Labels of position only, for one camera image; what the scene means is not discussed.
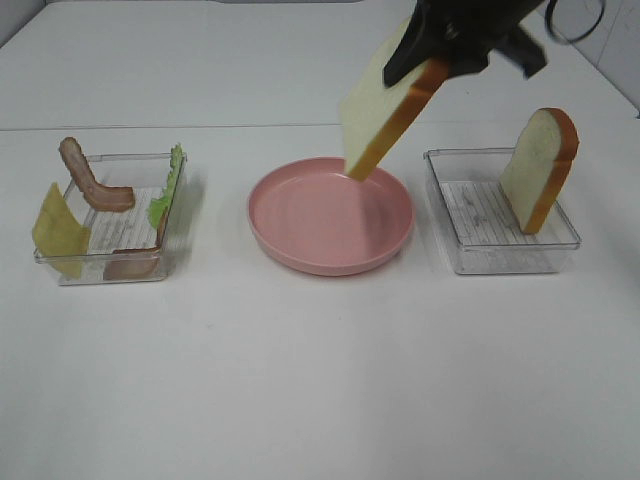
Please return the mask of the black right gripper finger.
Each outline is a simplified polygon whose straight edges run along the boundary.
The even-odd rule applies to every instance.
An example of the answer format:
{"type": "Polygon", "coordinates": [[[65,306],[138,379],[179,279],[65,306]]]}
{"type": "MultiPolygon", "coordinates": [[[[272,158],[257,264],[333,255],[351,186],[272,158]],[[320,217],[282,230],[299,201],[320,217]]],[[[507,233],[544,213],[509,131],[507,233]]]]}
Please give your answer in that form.
{"type": "Polygon", "coordinates": [[[519,24],[492,26],[494,49],[518,66],[525,78],[531,78],[547,65],[544,49],[519,24]]]}
{"type": "Polygon", "coordinates": [[[415,9],[407,28],[383,69],[383,82],[392,87],[416,66],[437,53],[439,40],[433,32],[430,9],[415,9]]]}

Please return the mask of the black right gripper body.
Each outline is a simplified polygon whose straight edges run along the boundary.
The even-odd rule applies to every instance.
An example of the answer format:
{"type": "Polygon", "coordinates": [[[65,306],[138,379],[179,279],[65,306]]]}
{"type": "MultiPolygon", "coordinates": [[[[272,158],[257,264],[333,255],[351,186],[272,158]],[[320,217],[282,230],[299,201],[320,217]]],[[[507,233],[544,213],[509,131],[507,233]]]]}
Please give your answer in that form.
{"type": "Polygon", "coordinates": [[[495,45],[492,26],[519,24],[537,8],[537,1],[420,1],[430,9],[433,32],[439,40],[432,57],[449,64],[449,77],[474,75],[489,65],[495,45]]]}

